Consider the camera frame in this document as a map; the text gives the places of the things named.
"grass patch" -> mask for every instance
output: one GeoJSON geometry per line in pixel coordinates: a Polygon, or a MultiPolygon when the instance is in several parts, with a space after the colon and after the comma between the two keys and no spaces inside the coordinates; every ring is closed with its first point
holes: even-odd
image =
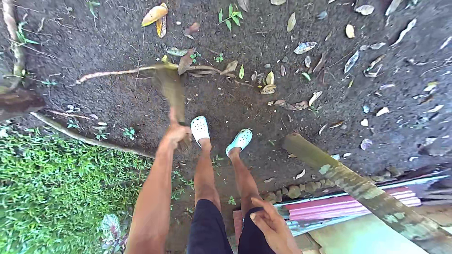
{"type": "Polygon", "coordinates": [[[0,138],[0,253],[103,253],[102,218],[130,223],[152,161],[39,130],[8,134],[0,138]]]}

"hand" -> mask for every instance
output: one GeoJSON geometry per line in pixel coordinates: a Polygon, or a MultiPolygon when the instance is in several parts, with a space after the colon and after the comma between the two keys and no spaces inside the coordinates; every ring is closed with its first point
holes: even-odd
{"type": "Polygon", "coordinates": [[[250,214],[251,220],[262,231],[270,248],[276,254],[301,254],[284,218],[270,202],[251,198],[254,205],[264,209],[250,214]]]}
{"type": "Polygon", "coordinates": [[[190,130],[190,127],[179,124],[174,108],[171,108],[169,112],[169,126],[160,143],[168,144],[170,148],[176,149],[177,143],[183,140],[186,135],[190,135],[192,131],[190,130]]]}

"black shorts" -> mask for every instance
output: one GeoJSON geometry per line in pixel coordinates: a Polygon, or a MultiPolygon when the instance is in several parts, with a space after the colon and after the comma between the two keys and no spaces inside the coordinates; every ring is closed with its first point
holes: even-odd
{"type": "MultiPolygon", "coordinates": [[[[259,210],[262,210],[262,207],[252,208],[245,215],[239,240],[239,254],[275,254],[267,244],[262,231],[250,218],[250,213],[259,210]]],[[[188,237],[187,254],[232,254],[223,216],[210,200],[201,199],[196,204],[188,237]]]]}

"wooden post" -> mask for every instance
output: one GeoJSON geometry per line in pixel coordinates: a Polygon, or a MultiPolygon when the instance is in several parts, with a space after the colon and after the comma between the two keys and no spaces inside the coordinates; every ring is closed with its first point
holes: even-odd
{"type": "Polygon", "coordinates": [[[333,181],[380,220],[428,253],[451,253],[452,235],[436,222],[415,213],[300,134],[294,132],[287,135],[282,147],[333,181]]]}

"dirt ground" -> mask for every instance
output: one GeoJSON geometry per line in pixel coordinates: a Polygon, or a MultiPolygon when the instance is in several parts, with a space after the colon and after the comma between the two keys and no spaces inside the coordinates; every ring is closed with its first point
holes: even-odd
{"type": "MultiPolygon", "coordinates": [[[[81,109],[80,114],[96,114],[99,121],[108,123],[109,142],[150,151],[156,149],[168,125],[169,111],[159,86],[153,79],[136,79],[135,75],[111,75],[79,85],[75,81],[98,71],[129,70],[154,64],[165,54],[167,47],[197,47],[202,58],[198,58],[196,65],[212,64],[222,70],[228,62],[238,60],[239,66],[243,64],[245,68],[243,81],[253,87],[230,83],[219,75],[187,78],[186,123],[195,116],[206,116],[212,138],[212,157],[222,158],[226,158],[225,147],[240,129],[252,129],[253,140],[242,152],[242,157],[251,167],[262,193],[311,181],[314,172],[296,158],[288,158],[288,153],[281,148],[283,137],[294,130],[332,155],[352,153],[341,160],[362,174],[374,174],[389,166],[416,169],[451,159],[450,153],[443,156],[418,153],[427,137],[438,137],[436,142],[440,142],[439,146],[445,151],[443,154],[452,147],[452,139],[448,136],[452,123],[452,46],[439,49],[452,31],[452,4],[448,0],[421,1],[413,9],[404,9],[406,3],[402,3],[389,20],[384,16],[389,0],[359,1],[358,5],[375,6],[369,16],[353,11],[354,0],[337,0],[328,5],[324,0],[288,0],[280,6],[271,5],[269,0],[250,0],[250,10],[243,12],[241,26],[233,25],[231,32],[225,24],[217,25],[219,10],[223,8],[226,15],[230,1],[169,0],[166,2],[168,32],[163,39],[158,38],[155,25],[141,28],[144,14],[160,1],[100,2],[101,6],[94,8],[98,19],[92,16],[83,0],[18,0],[17,16],[22,19],[28,14],[25,28],[30,31],[37,31],[45,18],[43,30],[27,32],[27,37],[41,43],[31,47],[54,56],[25,50],[26,70],[30,73],[27,88],[45,98],[46,109],[67,110],[68,105],[74,105],[81,109]],[[316,15],[323,10],[328,16],[318,20],[316,15]],[[287,20],[293,12],[296,12],[297,24],[288,33],[287,20]],[[415,27],[398,45],[389,47],[414,18],[417,19],[415,27]],[[201,24],[195,40],[182,35],[193,22],[201,24]],[[345,36],[347,24],[355,27],[354,39],[345,36]],[[330,32],[331,38],[325,41],[330,32]],[[318,42],[318,45],[308,53],[296,55],[293,49],[299,42],[318,42]],[[345,62],[359,46],[377,42],[387,44],[379,50],[361,51],[357,64],[349,74],[344,74],[345,62]],[[209,50],[222,52],[225,60],[215,62],[215,54],[209,50]],[[326,55],[325,69],[308,82],[301,75],[307,71],[303,64],[305,56],[311,56],[315,65],[322,53],[326,55]],[[386,56],[380,74],[376,78],[365,77],[363,70],[382,54],[386,56]],[[284,56],[288,57],[287,63],[279,61],[284,56]],[[251,74],[254,70],[268,73],[270,69],[264,68],[267,63],[275,73],[277,88],[274,94],[262,95],[257,84],[251,81],[251,74]],[[279,71],[281,64],[287,70],[284,77],[279,71]],[[47,87],[30,77],[55,80],[57,85],[47,87]],[[421,104],[425,98],[413,99],[416,95],[428,94],[423,89],[433,81],[438,85],[432,92],[432,100],[421,104]],[[384,84],[395,84],[395,87],[379,91],[384,84]],[[309,100],[317,91],[323,91],[315,102],[316,107],[321,106],[317,114],[306,109],[288,111],[267,106],[268,101],[277,99],[289,103],[309,100]],[[370,107],[369,113],[363,112],[363,105],[370,107]],[[436,105],[444,107],[437,113],[423,113],[436,105]],[[382,107],[388,107],[390,113],[376,117],[375,113],[382,107]],[[369,120],[368,127],[360,125],[364,118],[369,120]],[[325,124],[331,126],[341,121],[344,121],[345,129],[327,128],[321,136],[318,134],[325,124]],[[121,129],[126,127],[137,130],[136,140],[122,136],[121,129]],[[365,151],[359,147],[363,138],[373,141],[365,151]],[[303,169],[307,170],[306,175],[293,180],[303,169]],[[264,183],[268,178],[274,180],[264,183]]],[[[0,28],[0,52],[4,52],[1,57],[12,66],[9,35],[3,22],[0,28]]],[[[174,63],[179,62],[178,57],[168,57],[174,63]]],[[[150,75],[150,72],[141,72],[139,78],[150,75]]],[[[63,117],[56,120],[67,122],[63,117]]],[[[42,125],[33,117],[16,119],[16,122],[23,127],[42,125]]],[[[93,121],[80,119],[80,125],[82,134],[95,137],[97,131],[91,127],[93,121]]],[[[178,155],[175,159],[176,163],[182,162],[177,165],[186,178],[193,177],[199,151],[198,145],[192,143],[190,155],[178,155]]],[[[224,159],[219,163],[221,167],[215,168],[218,172],[216,185],[226,230],[233,234],[231,211],[239,207],[240,197],[235,189],[230,161],[224,159]],[[231,195],[237,206],[228,204],[231,195]]],[[[171,253],[182,253],[185,249],[190,218],[183,211],[194,206],[193,194],[187,189],[181,200],[174,202],[167,243],[171,253]]]]}

